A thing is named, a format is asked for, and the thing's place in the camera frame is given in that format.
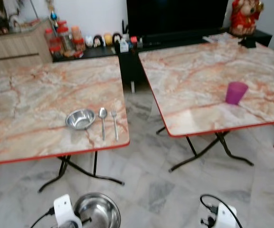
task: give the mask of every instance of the white wall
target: white wall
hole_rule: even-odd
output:
[[[257,28],[270,33],[273,38],[270,47],[274,49],[274,0],[262,0],[265,10],[257,23]],[[56,13],[61,19],[67,20],[68,26],[78,25],[83,35],[104,34],[106,32],[121,32],[122,19],[127,22],[126,0],[54,0]],[[49,15],[46,0],[33,0],[40,17]],[[232,0],[229,0],[224,26],[229,26],[232,12]],[[21,15],[34,19],[35,14],[29,0]]]

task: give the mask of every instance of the metal bowl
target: metal bowl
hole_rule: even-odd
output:
[[[94,111],[90,109],[78,109],[68,115],[65,123],[73,129],[80,130],[89,128],[94,120]]]
[[[85,228],[119,228],[121,215],[117,205],[106,195],[88,193],[75,205],[75,214]]]

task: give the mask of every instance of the black cable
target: black cable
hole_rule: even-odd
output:
[[[51,207],[49,209],[49,211],[47,211],[44,215],[42,215],[41,217],[39,217],[35,223],[32,224],[32,226],[30,228],[33,228],[43,217],[47,216],[47,215],[54,215],[55,214],[55,209],[54,207]]]
[[[203,200],[202,200],[203,197],[211,197],[211,198],[214,198],[214,199],[220,201],[221,203],[223,203],[224,206],[226,206],[226,208],[232,213],[232,215],[234,216],[234,218],[235,218],[237,224],[239,225],[239,227],[242,228],[242,225],[240,224],[238,218],[237,218],[236,215],[233,213],[233,211],[231,210],[231,208],[230,208],[224,201],[222,201],[222,200],[219,199],[218,197],[213,196],[213,195],[210,195],[210,194],[203,194],[203,195],[201,195],[201,196],[200,196],[200,202],[203,204],[203,206],[205,206],[205,207],[206,207],[207,209],[209,209],[209,210],[211,209],[211,207],[203,202]]]

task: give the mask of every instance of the marble floor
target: marble floor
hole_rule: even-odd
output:
[[[53,200],[68,193],[72,203],[88,192],[101,192],[118,205],[122,228],[199,228],[208,213],[200,204],[202,193],[222,198],[236,207],[244,228],[274,228],[274,126],[234,131],[226,136],[235,155],[254,162],[250,167],[226,156],[218,143],[201,159],[173,173],[168,169],[193,154],[186,139],[155,131],[163,126],[153,96],[146,86],[125,92],[131,143],[119,150],[98,153],[98,175],[125,181],[120,186],[91,179],[70,167],[64,177],[38,194],[39,187],[57,176],[60,161],[44,159],[0,165],[0,228],[29,228]],[[213,135],[191,137],[197,150]],[[93,153],[73,156],[91,170]],[[54,217],[36,228],[50,228]]]

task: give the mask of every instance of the black metal table leg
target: black metal table leg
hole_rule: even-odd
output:
[[[70,157],[71,157],[70,155],[63,156],[63,157],[58,157],[62,161],[61,167],[60,167],[60,170],[59,170],[59,175],[56,178],[54,178],[54,179],[48,181],[47,183],[45,183],[38,190],[39,193],[41,193],[45,187],[47,187],[48,185],[50,185],[50,184],[54,183],[55,181],[57,181],[58,179],[60,179],[64,175],[68,165],[73,167],[74,169],[80,171],[81,173],[87,175],[87,176],[97,178],[97,179],[102,179],[102,180],[113,181],[113,182],[116,182],[116,183],[121,184],[121,185],[125,184],[124,182],[122,182],[120,180],[117,180],[117,179],[114,179],[114,178],[96,175],[98,151],[96,151],[95,154],[94,154],[94,173],[93,174],[87,172],[86,170],[82,169],[80,166],[78,166],[78,165],[74,164],[73,162],[71,162]]]
[[[63,158],[69,160],[70,157],[71,157],[71,156],[67,156],[67,158],[66,158],[66,156],[64,156]],[[41,193],[41,192],[44,190],[44,188],[47,187],[49,184],[52,184],[52,183],[56,182],[58,179],[60,179],[60,178],[65,174],[66,169],[67,169],[67,162],[62,161],[61,166],[60,166],[60,170],[59,170],[59,175],[58,175],[56,178],[54,178],[54,179],[48,181],[47,183],[45,183],[45,184],[38,190],[38,192]]]
[[[221,142],[221,144],[224,147],[224,150],[226,151],[227,155],[233,159],[237,159],[237,160],[241,160],[246,162],[247,164],[249,164],[250,166],[254,166],[254,164],[252,162],[250,162],[248,159],[246,158],[242,158],[242,157],[238,157],[238,156],[234,156],[231,154],[230,150],[227,147],[227,143],[226,140],[224,139],[224,136],[221,133],[215,133],[215,135],[217,136],[217,138],[219,139],[219,141]]]
[[[222,133],[222,134],[223,134],[223,136],[225,136],[225,135],[227,135],[228,133],[229,133],[229,132],[224,132],[224,133]],[[189,145],[191,146],[191,149],[193,150],[193,149],[194,149],[193,144],[191,143],[191,141],[190,141],[190,139],[189,139],[188,137],[187,137],[187,139],[188,139]],[[186,163],[192,162],[192,161],[194,161],[194,160],[196,160],[196,159],[202,157],[202,156],[203,156],[206,152],[208,152],[209,149],[211,149],[218,141],[219,141],[219,139],[216,138],[216,139],[215,139],[214,141],[212,141],[212,142],[211,142],[203,151],[201,151],[201,152],[198,153],[198,154],[196,153],[196,151],[195,151],[195,149],[194,149],[193,152],[194,152],[194,154],[196,154],[195,157],[190,158],[190,159],[187,159],[187,160],[185,160],[185,161],[182,161],[182,162],[180,162],[179,164],[173,166],[172,168],[169,169],[169,172],[173,172],[174,170],[176,170],[176,169],[179,168],[180,166],[185,165]]]
[[[160,132],[164,131],[165,127],[162,127],[161,129],[159,129],[158,131],[156,131],[156,134],[160,134]]]

